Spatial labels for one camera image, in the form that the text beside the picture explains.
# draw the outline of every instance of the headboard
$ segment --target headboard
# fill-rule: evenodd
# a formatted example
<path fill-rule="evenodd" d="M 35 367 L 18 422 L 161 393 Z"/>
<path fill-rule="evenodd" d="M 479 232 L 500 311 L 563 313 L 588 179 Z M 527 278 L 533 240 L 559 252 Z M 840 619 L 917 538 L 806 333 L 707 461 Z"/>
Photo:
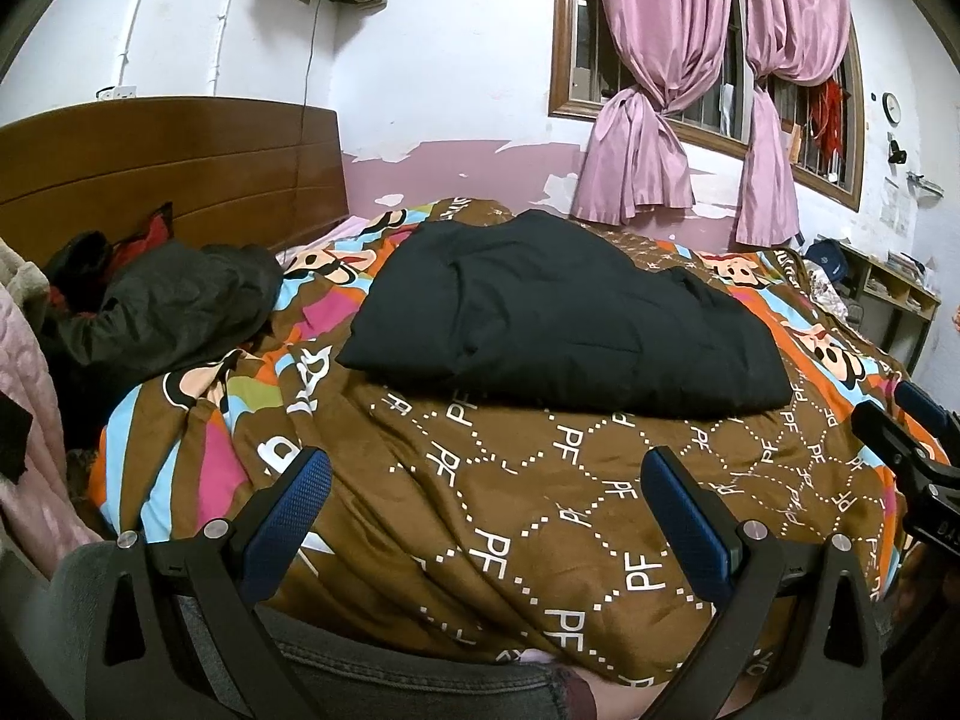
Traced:
<path fill-rule="evenodd" d="M 43 265 L 168 200 L 187 245 L 308 242 L 347 216 L 337 117 L 265 100 L 131 98 L 0 128 L 0 238 Z"/>

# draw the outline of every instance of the bed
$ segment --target bed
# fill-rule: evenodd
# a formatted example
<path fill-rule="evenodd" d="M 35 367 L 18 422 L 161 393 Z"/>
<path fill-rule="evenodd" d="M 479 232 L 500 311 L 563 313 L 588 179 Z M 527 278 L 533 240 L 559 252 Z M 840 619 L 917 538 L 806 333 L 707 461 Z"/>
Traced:
<path fill-rule="evenodd" d="M 142 142 L 132 131 L 145 133 Z M 38 261 L 85 229 L 122 237 L 168 199 L 176 237 L 193 245 L 289 250 L 347 218 L 329 112 L 122 100 L 28 119 L 4 138 L 19 159 L 3 168 L 0 225 Z M 42 143 L 70 157 L 49 170 L 23 167 L 38 164 Z M 447 199 L 287 251 L 264 338 L 132 391 L 104 431 L 89 482 L 114 533 L 193 535 L 210 518 L 232 517 L 300 446 L 317 445 L 332 459 L 333 493 L 272 599 L 277 608 L 416 654 L 546 656 L 651 685 L 669 679 L 712 616 L 638 490 L 644 452 L 665 443 L 738 518 L 801 541 L 842 530 L 880 598 L 899 562 L 901 512 L 892 476 L 853 438 L 848 417 L 866 398 L 894 409 L 903 374 L 810 301 L 795 254 L 709 255 L 597 230 L 637 266 L 682 266 L 746 305 L 773 334 L 794 397 L 774 413 L 717 422 L 551 412 L 468 392 L 398 391 L 336 364 L 381 266 L 416 225 L 439 218 L 489 225 L 510 212 Z M 769 662 L 784 619 L 771 621 L 751 669 Z"/>

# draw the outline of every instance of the wooden desk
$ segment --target wooden desk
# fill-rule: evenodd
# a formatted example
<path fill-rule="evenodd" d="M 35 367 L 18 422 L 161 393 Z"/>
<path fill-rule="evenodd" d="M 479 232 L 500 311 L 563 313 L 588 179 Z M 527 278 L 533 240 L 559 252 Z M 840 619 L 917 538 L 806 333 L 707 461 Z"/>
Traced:
<path fill-rule="evenodd" d="M 871 341 L 874 341 L 883 351 L 889 352 L 894 341 L 896 341 L 896 333 L 901 328 L 904 317 L 913 317 L 920 324 L 919 336 L 915 339 L 905 361 L 907 372 L 912 374 L 917 361 L 920 359 L 920 352 L 923 351 L 923 344 L 926 343 L 926 336 L 930 332 L 930 324 L 933 323 L 937 309 L 940 307 L 940 299 L 899 271 L 895 271 L 891 266 L 877 260 L 877 258 L 846 244 L 839 245 L 847 258 L 847 263 L 850 265 L 850 272 L 847 278 L 843 280 L 843 284 L 851 291 L 850 297 L 861 303 L 862 298 L 867 296 L 867 298 L 878 300 L 893 309 L 890 322 L 884 330 L 883 338 L 878 341 L 871 338 Z M 889 295 L 867 286 L 867 282 L 871 280 L 877 280 L 884 285 Z M 917 310 L 909 305 L 907 298 L 916 300 L 920 309 Z"/>

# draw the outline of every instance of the maroon cuff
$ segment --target maroon cuff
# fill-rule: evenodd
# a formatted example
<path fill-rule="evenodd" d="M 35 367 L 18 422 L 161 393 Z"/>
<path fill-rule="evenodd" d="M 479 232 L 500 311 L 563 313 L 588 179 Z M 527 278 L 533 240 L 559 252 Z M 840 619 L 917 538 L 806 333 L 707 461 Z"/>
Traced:
<path fill-rule="evenodd" d="M 570 710 L 570 720 L 597 720 L 597 705 L 593 700 L 593 691 L 587 681 L 568 668 L 557 669 L 563 691 L 566 693 L 566 705 Z"/>

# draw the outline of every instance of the pink curtain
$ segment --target pink curtain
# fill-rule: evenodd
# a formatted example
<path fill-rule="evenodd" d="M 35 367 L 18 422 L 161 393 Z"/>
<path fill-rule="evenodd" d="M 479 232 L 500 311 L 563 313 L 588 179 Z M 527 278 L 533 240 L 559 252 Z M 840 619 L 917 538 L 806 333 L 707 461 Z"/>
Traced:
<path fill-rule="evenodd" d="M 823 83 L 843 60 L 849 32 L 848 0 L 747 0 L 747 62 L 757 83 L 740 180 L 736 240 L 741 244 L 771 247 L 800 232 L 793 173 L 767 77 L 803 86 Z"/>
<path fill-rule="evenodd" d="M 572 214 L 627 223 L 642 206 L 689 208 L 686 154 L 664 119 L 717 80 L 730 0 L 603 0 L 613 42 L 637 86 L 610 100 L 587 147 Z"/>

